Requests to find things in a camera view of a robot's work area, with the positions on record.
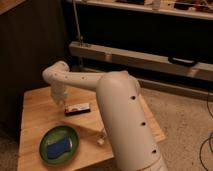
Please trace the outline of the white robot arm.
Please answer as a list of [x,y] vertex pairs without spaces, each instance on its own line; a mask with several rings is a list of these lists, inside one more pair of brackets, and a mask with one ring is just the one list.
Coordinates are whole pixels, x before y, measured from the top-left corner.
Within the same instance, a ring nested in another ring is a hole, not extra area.
[[96,93],[102,122],[121,171],[168,171],[140,101],[140,84],[126,71],[71,72],[58,61],[42,72],[55,103],[65,99],[67,86]]

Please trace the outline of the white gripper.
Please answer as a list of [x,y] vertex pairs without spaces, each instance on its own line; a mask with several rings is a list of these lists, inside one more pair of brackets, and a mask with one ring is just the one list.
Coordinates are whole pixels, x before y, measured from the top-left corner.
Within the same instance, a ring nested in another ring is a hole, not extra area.
[[67,99],[66,86],[55,82],[51,85],[51,97],[57,105],[64,105]]

